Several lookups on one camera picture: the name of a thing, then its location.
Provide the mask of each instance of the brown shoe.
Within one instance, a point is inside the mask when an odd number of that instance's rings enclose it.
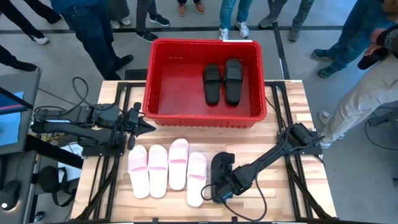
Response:
[[[185,14],[187,13],[187,9],[185,8],[185,4],[178,4],[178,15],[179,16],[185,16]]]
[[[195,3],[195,5],[197,7],[197,11],[199,14],[204,14],[206,12],[205,5],[202,4],[201,2]]]

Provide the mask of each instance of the gray floor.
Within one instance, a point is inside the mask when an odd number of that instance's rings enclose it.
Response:
[[[136,0],[127,0],[131,9],[131,19],[135,27],[134,17]],[[14,4],[38,29],[67,29],[64,21],[53,26],[36,15],[24,2],[13,0]],[[176,1],[157,0],[159,12],[170,19],[172,27],[217,27],[221,1],[203,0],[207,12],[198,15],[189,3],[188,14],[181,18],[176,12]],[[354,0],[319,0],[315,1],[305,26],[342,26],[346,20]],[[280,26],[289,26],[297,13],[298,0],[289,1],[279,17]],[[256,26],[267,13],[266,0],[254,0],[248,24]],[[0,30],[18,30],[4,16],[0,18]],[[327,63],[316,62],[309,58],[314,48],[328,48],[334,44],[340,30],[306,30],[301,32],[298,42],[292,44],[287,40],[287,31],[281,31],[282,43],[286,55],[291,79],[303,80],[308,96],[315,126],[323,126],[317,120],[317,112],[324,109],[333,111],[337,101],[350,90],[362,77],[362,71],[353,62],[339,75],[327,80],[316,75],[319,68]],[[208,32],[159,32],[160,37],[179,37],[195,39],[214,39],[218,33]],[[2,34],[0,43],[19,60],[33,62],[42,68],[40,87],[70,101],[78,101],[72,91],[72,78],[81,76],[90,86],[88,101],[96,102],[101,88],[102,79],[95,69],[87,53],[73,34],[47,34],[51,43],[39,46],[24,34]],[[150,44],[136,38],[134,33],[114,34],[114,48],[119,55],[134,54],[133,63],[127,69],[146,68],[149,59]],[[239,39],[237,32],[231,38]],[[252,31],[251,39],[262,45],[264,73],[268,80],[281,79],[282,71],[272,30]],[[0,75],[14,73],[12,68],[0,65]],[[36,106],[57,105],[70,107],[66,103],[42,93],[37,95]],[[378,110],[381,115],[388,110]],[[369,135],[376,141],[387,145],[397,145],[394,133],[389,124],[377,129],[369,128]],[[364,123],[351,130],[344,140],[337,141],[324,152],[326,172],[335,203],[337,214],[344,220],[357,220],[378,223],[397,223],[398,190],[394,188],[393,177],[398,177],[398,152],[388,151],[373,146],[365,137]],[[54,207],[51,197],[44,195],[39,198],[38,208],[47,213],[45,222],[59,222],[65,219],[69,209]]]

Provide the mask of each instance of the slide sandal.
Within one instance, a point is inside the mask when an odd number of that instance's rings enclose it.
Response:
[[[217,64],[207,65],[203,72],[206,103],[216,105],[220,100],[221,74]]]
[[[148,171],[149,192],[152,197],[161,198],[167,190],[167,151],[163,146],[153,145],[149,149]]]
[[[206,185],[207,160],[199,152],[189,155],[187,175],[187,202],[190,206],[199,207],[203,203],[200,195],[202,188]]]
[[[149,195],[147,158],[147,151],[144,146],[134,146],[127,159],[132,191],[136,198],[144,198]]]
[[[186,139],[175,140],[169,149],[169,185],[173,190],[182,190],[187,178],[189,145]]]
[[[230,106],[238,105],[241,99],[243,66],[238,59],[229,59],[225,65],[226,102]]]

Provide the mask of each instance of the pink slipper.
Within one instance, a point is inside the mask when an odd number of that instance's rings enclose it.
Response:
[[[173,190],[182,190],[185,187],[188,164],[188,141],[175,140],[169,149],[169,185]]]
[[[144,198],[149,195],[147,157],[144,146],[134,146],[127,159],[132,191],[136,198]]]
[[[202,188],[206,185],[207,160],[199,152],[189,155],[187,175],[187,202],[193,207],[199,207],[203,203],[200,195]]]
[[[149,192],[152,197],[161,198],[167,189],[167,151],[163,146],[153,145],[149,149]]]

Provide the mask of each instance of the hand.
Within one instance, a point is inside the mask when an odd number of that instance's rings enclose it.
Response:
[[[369,56],[373,54],[373,52],[379,48],[382,48],[383,46],[377,45],[377,44],[371,44],[369,45],[368,49],[365,50],[365,56]]]
[[[384,29],[384,28],[377,28],[376,30],[374,30],[372,35],[371,35],[372,43],[376,43],[377,38],[379,37],[379,35],[385,30],[386,29]]]

